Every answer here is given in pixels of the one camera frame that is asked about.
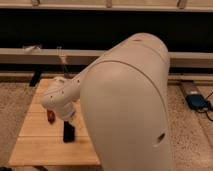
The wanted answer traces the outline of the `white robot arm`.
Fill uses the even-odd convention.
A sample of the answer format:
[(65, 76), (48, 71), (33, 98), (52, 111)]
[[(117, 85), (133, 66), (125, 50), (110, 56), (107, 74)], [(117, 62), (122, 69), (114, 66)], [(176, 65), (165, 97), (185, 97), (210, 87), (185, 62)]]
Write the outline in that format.
[(104, 171), (175, 171), (170, 140), (164, 42), (137, 33), (72, 79), (56, 77), (41, 104), (67, 121), (79, 101)]

